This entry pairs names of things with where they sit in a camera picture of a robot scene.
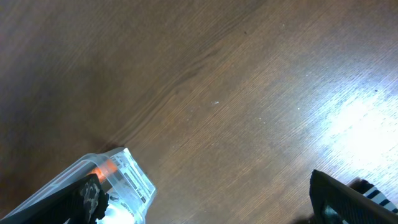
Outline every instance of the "wood grain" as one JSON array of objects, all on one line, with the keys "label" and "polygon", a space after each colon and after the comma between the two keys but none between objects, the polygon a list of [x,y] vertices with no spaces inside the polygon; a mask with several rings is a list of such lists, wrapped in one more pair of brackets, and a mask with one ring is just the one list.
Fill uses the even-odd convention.
[{"label": "wood grain", "polygon": [[398,203],[398,3],[0,1],[0,215],[127,146],[147,223],[291,223],[309,177]]}]

